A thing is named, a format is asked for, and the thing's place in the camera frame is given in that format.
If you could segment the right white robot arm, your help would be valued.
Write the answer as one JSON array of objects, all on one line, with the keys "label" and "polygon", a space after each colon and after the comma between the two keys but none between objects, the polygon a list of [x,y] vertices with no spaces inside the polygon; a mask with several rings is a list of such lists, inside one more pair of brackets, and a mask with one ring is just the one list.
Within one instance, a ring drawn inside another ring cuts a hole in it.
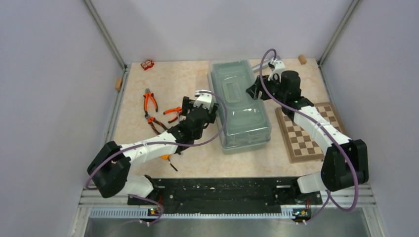
[{"label": "right white robot arm", "polygon": [[339,191],[369,180],[366,143],[349,138],[323,118],[314,104],[302,96],[300,83],[298,72],[287,70],[271,77],[257,76],[246,89],[254,100],[279,101],[282,113],[307,132],[325,155],[319,172],[301,176],[294,182],[290,198],[295,203],[304,203],[313,192]]}]

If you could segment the green plastic toolbox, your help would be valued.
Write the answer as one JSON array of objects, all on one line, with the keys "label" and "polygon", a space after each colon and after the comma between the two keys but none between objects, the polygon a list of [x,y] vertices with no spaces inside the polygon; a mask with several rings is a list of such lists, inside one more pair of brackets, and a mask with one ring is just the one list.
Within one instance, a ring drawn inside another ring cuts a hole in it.
[{"label": "green plastic toolbox", "polygon": [[210,62],[208,82],[210,90],[226,105],[219,109],[216,119],[217,126],[224,127],[219,136],[223,153],[263,148],[271,140],[272,126],[264,103],[246,93],[255,82],[249,61]]}]

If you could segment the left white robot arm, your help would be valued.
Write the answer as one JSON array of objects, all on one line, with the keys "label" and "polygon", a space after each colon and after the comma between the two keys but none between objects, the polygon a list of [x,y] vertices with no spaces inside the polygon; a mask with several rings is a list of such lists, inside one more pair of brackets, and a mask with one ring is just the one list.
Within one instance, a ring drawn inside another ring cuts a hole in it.
[{"label": "left white robot arm", "polygon": [[152,178],[130,174],[130,168],[164,155],[194,147],[204,129],[215,122],[219,105],[210,91],[197,91],[196,99],[184,97],[178,124],[163,133],[136,143],[118,145],[107,142],[87,168],[86,189],[98,190],[103,198],[116,195],[139,196],[146,204],[158,199]]}]

